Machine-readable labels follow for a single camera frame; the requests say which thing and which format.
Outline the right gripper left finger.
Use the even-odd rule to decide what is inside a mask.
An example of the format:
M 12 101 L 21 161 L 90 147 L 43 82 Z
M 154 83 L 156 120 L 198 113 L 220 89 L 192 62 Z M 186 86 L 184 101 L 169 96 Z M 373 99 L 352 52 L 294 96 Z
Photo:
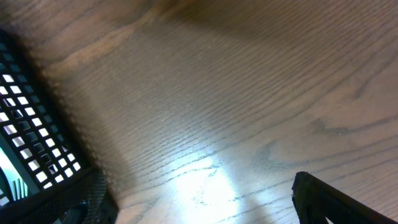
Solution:
M 55 202 L 53 223 L 115 223 L 118 207 L 107 191 L 103 174 L 90 174 L 67 189 Z

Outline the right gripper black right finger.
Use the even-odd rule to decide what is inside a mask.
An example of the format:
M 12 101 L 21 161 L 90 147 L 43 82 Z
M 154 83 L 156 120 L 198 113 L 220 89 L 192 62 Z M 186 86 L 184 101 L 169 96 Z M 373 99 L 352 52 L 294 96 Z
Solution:
M 293 205 L 301 224 L 397 224 L 308 172 L 296 173 L 292 191 Z

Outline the white plastic fork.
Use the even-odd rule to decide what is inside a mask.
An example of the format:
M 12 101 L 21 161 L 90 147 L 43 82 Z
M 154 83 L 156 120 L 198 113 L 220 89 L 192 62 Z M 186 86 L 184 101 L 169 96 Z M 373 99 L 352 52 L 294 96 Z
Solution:
M 26 198 L 29 194 L 27 185 L 12 162 L 1 149 L 1 182 L 3 192 L 10 202 L 16 202 Z

